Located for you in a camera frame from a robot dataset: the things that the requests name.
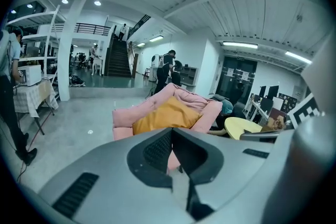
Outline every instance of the checkered sign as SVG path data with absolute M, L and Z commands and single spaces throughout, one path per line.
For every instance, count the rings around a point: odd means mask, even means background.
M 319 116 L 320 111 L 316 104 L 313 94 L 309 94 L 299 105 L 288 113 L 294 128 L 314 116 Z

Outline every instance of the black vent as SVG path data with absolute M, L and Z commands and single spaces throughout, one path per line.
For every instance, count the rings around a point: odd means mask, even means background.
M 89 194 L 98 177 L 91 173 L 81 174 L 53 204 L 53 208 L 71 219 Z

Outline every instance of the pink cushion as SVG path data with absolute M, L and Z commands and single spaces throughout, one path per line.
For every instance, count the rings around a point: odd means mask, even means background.
M 145 117 L 148 113 L 157 109 L 171 96 L 175 96 L 180 102 L 189 108 L 202 113 L 202 117 L 191 128 L 193 131 L 207 133 L 222 110 L 222 103 L 205 99 L 195 93 L 189 92 L 175 84 L 169 83 L 160 92 L 153 95 L 142 104 L 129 109 L 117 109 L 112 111 L 114 140 L 123 139 L 133 135 L 134 122 Z M 180 163 L 172 152 L 168 160 L 168 168 L 175 169 Z

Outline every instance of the yellow pillow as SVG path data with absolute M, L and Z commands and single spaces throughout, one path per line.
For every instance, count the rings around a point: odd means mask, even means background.
M 165 127 L 191 128 L 202 115 L 188 108 L 175 97 L 133 124 L 133 134 L 141 134 Z

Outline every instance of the fluorescent light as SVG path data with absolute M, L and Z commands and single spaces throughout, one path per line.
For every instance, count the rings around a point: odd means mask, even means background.
M 225 46 L 236 46 L 236 47 L 245 47 L 251 49 L 258 49 L 258 45 L 256 44 L 249 44 L 249 43 L 237 43 L 237 42 L 223 42 Z
M 301 61 L 303 61 L 303 62 L 306 62 L 306 63 L 311 63 L 310 60 L 308 60 L 308 59 L 306 59 L 306 58 L 304 58 L 304 57 L 298 56 L 298 55 L 296 55 L 296 54 L 292 54 L 292 53 L 289 52 L 289 51 L 286 52 L 286 55 L 292 56 L 292 57 L 294 57 L 294 58 L 296 58 L 296 59 L 299 59 L 299 60 L 301 60 Z
M 154 38 L 150 39 L 149 41 L 154 42 L 154 41 L 160 40 L 162 38 L 163 38 L 163 36 L 158 36 L 158 37 L 154 37 Z

